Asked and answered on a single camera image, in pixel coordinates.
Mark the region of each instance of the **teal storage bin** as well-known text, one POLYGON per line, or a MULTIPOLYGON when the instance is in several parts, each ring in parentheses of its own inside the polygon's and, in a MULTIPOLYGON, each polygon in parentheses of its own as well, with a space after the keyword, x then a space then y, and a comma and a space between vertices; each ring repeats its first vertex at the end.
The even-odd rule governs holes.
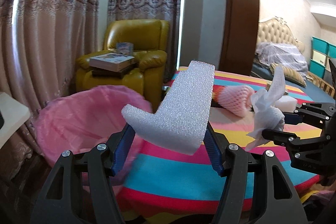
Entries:
POLYGON ((312 40, 312 45, 313 45, 314 50, 319 51, 323 54, 328 54, 328 50, 329 50, 328 42, 322 39, 316 38, 316 37, 312 37, 311 40, 312 40))
POLYGON ((328 56, 330 58, 336 58, 336 46, 335 45, 329 44, 328 56))
POLYGON ((309 71, 312 72, 313 74, 317 75, 320 78, 323 78, 325 69, 326 69, 325 66, 315 62, 312 59, 310 60, 309 71))

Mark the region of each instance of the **bed frame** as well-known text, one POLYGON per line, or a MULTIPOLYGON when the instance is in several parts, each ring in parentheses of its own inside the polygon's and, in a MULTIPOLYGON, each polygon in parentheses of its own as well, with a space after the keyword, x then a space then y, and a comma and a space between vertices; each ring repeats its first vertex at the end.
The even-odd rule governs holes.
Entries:
MULTIPOLYGON (((257 44, 263 42, 292 44, 299 49, 300 53, 303 53, 305 50, 305 45, 294 37, 287 22, 284 21, 282 17, 271 17, 259 20, 257 44)), ((306 78, 329 96, 336 99, 335 89, 323 79, 310 71, 306 78)))

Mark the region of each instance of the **wooden pillar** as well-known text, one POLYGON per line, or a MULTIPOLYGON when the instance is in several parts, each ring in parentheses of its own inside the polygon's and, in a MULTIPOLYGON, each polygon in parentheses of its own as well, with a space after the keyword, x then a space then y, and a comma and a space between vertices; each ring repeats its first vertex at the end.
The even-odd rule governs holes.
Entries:
POLYGON ((226 0, 219 70, 250 75, 257 41, 259 0, 226 0))

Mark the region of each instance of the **headboard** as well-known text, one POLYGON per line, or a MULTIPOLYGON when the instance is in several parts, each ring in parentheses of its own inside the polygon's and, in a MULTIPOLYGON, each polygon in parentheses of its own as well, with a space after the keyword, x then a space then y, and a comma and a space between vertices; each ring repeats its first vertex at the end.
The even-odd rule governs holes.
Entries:
POLYGON ((282 17, 259 20, 257 43, 261 42, 292 44, 299 49, 300 53, 305 50, 305 45, 294 37, 282 17))

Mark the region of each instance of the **pink trash bag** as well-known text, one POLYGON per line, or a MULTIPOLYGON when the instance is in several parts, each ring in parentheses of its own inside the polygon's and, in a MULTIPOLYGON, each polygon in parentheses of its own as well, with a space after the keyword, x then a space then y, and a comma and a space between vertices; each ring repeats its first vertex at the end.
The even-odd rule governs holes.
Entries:
MULTIPOLYGON (((87 152, 120 132, 126 124, 121 110, 127 104, 152 112, 144 97, 122 85, 102 85, 50 102, 34 123, 37 143, 48 164, 53 167, 64 150, 87 152)), ((135 135, 124 168, 111 178, 112 185, 122 184, 142 143, 135 135)))

